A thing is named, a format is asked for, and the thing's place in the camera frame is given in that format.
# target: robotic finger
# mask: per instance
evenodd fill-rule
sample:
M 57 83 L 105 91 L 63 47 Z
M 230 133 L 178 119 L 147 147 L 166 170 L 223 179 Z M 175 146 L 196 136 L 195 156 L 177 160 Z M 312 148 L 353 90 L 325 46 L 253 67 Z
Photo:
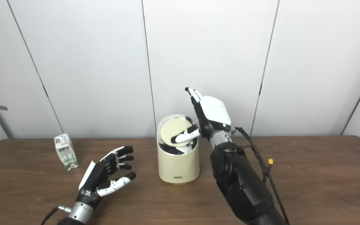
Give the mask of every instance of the robotic finger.
M 129 164 L 119 163 L 119 168 L 130 170 L 132 167 Z
M 103 197 L 105 195 L 109 195 L 120 188 L 124 187 L 128 183 L 130 183 L 132 180 L 136 178 L 135 172 L 130 172 L 123 177 L 117 178 L 115 180 L 107 181 L 102 183 L 99 188 L 97 189 L 97 193 Z
M 131 154 L 134 152 L 133 146 L 122 146 L 120 148 L 116 148 L 114 150 L 112 150 L 111 152 L 109 152 L 108 154 L 106 154 L 106 156 L 104 156 L 100 162 L 102 160 L 104 160 L 105 158 L 111 156 L 112 154 L 116 155 L 117 158 L 123 156 L 123 155 L 127 155 L 127 154 Z
M 134 156 L 132 155 L 124 155 L 122 157 L 118 158 L 119 162 L 123 162 L 123 161 L 133 161 L 134 160 Z

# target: black robotic finger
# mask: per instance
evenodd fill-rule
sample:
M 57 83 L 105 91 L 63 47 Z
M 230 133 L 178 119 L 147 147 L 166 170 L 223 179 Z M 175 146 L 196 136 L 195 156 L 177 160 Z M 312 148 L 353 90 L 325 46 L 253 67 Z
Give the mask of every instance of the black robotic finger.
M 129 178 L 130 181 L 132 181 L 132 180 L 134 180 L 134 178 L 136 178 L 136 176 L 137 176 L 136 173 L 131 171 L 130 173 L 124 175 L 123 177 L 116 178 L 115 181 L 118 181 L 120 178 Z
M 133 153 L 133 146 L 123 146 L 118 150 L 115 150 L 118 157 Z
M 119 168 L 130 170 L 132 166 L 130 166 L 129 164 L 119 163 Z
M 133 161 L 133 160 L 134 160 L 134 156 L 132 156 L 132 155 L 124 155 L 119 158 L 120 163 L 123 161 Z

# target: white robotic finger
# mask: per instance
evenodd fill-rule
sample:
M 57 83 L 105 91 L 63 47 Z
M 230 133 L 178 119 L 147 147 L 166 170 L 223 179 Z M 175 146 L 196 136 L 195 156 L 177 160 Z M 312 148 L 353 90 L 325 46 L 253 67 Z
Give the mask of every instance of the white robotic finger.
M 97 190 L 97 193 L 101 197 L 103 197 L 105 195 L 109 195 L 109 194 L 119 190 L 120 188 L 124 187 L 128 183 L 130 183 L 134 178 L 136 178 L 136 173 L 135 172 L 130 172 L 130 173 L 124 175 L 121 178 L 118 178 L 116 180 L 111 180 L 109 187 L 106 187 L 106 188 L 102 187 L 101 189 Z
M 192 125 L 191 127 L 188 127 L 187 130 L 181 132 L 180 134 L 177 134 L 176 136 L 171 138 L 171 142 L 173 144 L 181 143 L 183 141 L 192 140 L 196 137 L 199 137 L 200 130 L 196 124 Z
M 197 92 L 195 92 L 195 90 L 192 89 L 192 88 L 186 88 L 186 91 L 188 91 L 188 93 L 190 94 L 190 96 L 191 96 L 192 98 L 194 98 L 196 102 L 201 101 L 201 98 L 200 98 L 201 93 L 198 92 L 198 93 L 199 93 L 199 95 L 198 95 Z
M 116 148 L 112 151 L 110 151 L 108 154 L 106 154 L 100 161 L 102 161 L 104 158 L 108 157 L 110 154 L 115 154 L 115 155 L 118 155 L 117 154 L 117 151 L 119 151 L 120 149 L 124 148 L 124 146 L 120 147 L 120 148 Z
M 203 95 L 202 95 L 198 90 L 194 90 L 194 91 L 195 91 L 195 93 L 198 95 L 198 97 L 200 97 L 200 99 L 203 98 Z

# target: black and white robotic hand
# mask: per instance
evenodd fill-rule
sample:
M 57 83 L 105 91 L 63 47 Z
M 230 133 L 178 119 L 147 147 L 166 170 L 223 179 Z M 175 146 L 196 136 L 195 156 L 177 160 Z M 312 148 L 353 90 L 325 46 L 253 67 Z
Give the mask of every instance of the black and white robotic hand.
M 217 186 L 232 211 L 248 225 L 287 225 L 288 218 L 278 196 L 273 180 L 259 151 L 248 134 L 240 127 L 231 129 L 231 119 L 224 103 L 217 98 L 203 96 L 199 91 L 186 88 L 191 96 L 199 125 L 189 127 L 172 137 L 173 143 L 180 143 L 201 135 L 207 138 L 214 151 L 210 155 L 212 170 Z M 231 136 L 240 131 L 248 139 L 263 172 L 263 180 L 269 179 L 274 189 L 284 218 L 274 206 L 273 197 L 264 181 L 252 168 L 244 147 L 234 144 Z
M 79 194 L 73 208 L 58 207 L 69 213 L 58 225 L 85 225 L 105 195 L 119 190 L 136 178 L 135 172 L 130 172 L 115 180 L 108 180 L 109 176 L 119 169 L 132 168 L 123 163 L 134 159 L 133 156 L 127 155 L 130 153 L 133 153 L 133 147 L 123 146 L 109 152 L 98 163 L 91 161 L 80 182 Z

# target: robot forearm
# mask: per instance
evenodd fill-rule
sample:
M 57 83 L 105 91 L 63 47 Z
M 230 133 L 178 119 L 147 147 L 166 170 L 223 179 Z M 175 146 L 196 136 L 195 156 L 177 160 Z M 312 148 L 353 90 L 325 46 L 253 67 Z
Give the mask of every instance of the robot forearm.
M 231 129 L 231 119 L 224 103 L 191 88 L 186 88 L 186 91 L 198 117 L 199 132 L 214 149 L 210 160 L 216 183 L 236 217 L 249 225 L 287 225 L 274 207 L 272 194 L 251 167 L 243 148 L 232 142 L 231 136 L 236 129 Z M 186 139 L 187 134 L 184 131 L 179 140 Z M 269 176 L 266 166 L 263 166 L 264 176 Z

